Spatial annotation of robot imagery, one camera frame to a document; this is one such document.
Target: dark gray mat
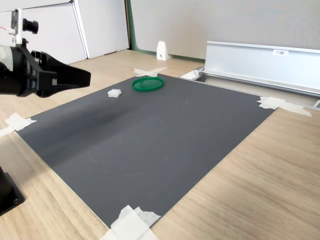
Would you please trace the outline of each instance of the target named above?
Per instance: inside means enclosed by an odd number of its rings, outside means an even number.
[[[254,95],[158,76],[157,91],[134,91],[134,77],[18,131],[108,226],[126,205],[163,216],[273,112]]]

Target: white cabinet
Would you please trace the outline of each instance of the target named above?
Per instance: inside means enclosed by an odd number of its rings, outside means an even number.
[[[11,11],[15,8],[59,1],[66,0],[14,0],[10,11],[0,13],[0,25],[11,26]],[[74,0],[28,8],[23,10],[23,18],[39,23],[38,34],[23,32],[22,37],[29,42],[27,48],[50,54],[65,64],[129,48],[124,0]],[[3,29],[0,29],[0,45],[15,46],[12,36]]]
[[[129,48],[124,0],[74,0],[88,58]]]
[[[25,9],[23,18],[39,23],[38,34],[23,32],[29,51],[45,52],[64,64],[86,59],[71,3]],[[11,25],[10,11],[0,13],[0,25]],[[12,36],[3,29],[0,29],[0,45],[15,46]]]
[[[70,0],[2,0],[0,13],[13,11],[15,9],[30,9],[68,2],[70,2]]]

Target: white sticker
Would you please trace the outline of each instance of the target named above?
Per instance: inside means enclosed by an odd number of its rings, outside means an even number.
[[[286,50],[273,50],[273,55],[277,55],[277,56],[288,56],[289,51]]]

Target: masking tape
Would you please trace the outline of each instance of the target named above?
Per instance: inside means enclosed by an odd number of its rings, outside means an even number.
[[[5,122],[9,125],[8,127],[0,130],[0,137],[12,133],[13,131],[20,131],[30,124],[35,123],[35,120],[31,118],[24,119],[18,113],[12,114]]]
[[[134,73],[138,74],[136,75],[136,77],[142,77],[142,76],[149,76],[149,77],[156,77],[158,75],[159,72],[161,72],[162,70],[167,69],[167,67],[163,67],[163,68],[156,68],[150,71],[145,71],[145,70],[141,70],[138,68],[134,68]]]
[[[142,211],[140,207],[133,210],[128,205],[100,240],[158,240],[149,227],[159,218],[154,212]]]
[[[281,108],[284,110],[287,110],[289,112],[292,113],[296,113],[296,114],[301,114],[301,115],[305,115],[308,117],[312,117],[311,113],[304,110],[303,106],[299,106],[296,104],[292,104],[289,102],[286,102],[283,99],[279,99],[279,98],[275,98],[275,97],[264,97],[261,96],[260,100],[257,101],[258,103],[261,103],[259,105],[259,107],[264,108],[264,109],[277,109],[277,108]]]

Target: wooden table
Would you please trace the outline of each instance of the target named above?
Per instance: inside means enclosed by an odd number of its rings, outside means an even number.
[[[136,75],[168,67],[178,77],[201,62],[124,50],[73,66],[91,72],[91,86],[49,98],[0,95],[0,127],[18,113],[49,110]],[[277,109],[152,228],[160,240],[319,240],[320,112]],[[0,239],[99,239],[108,230],[16,132],[0,137],[0,165],[26,201],[0,217]]]

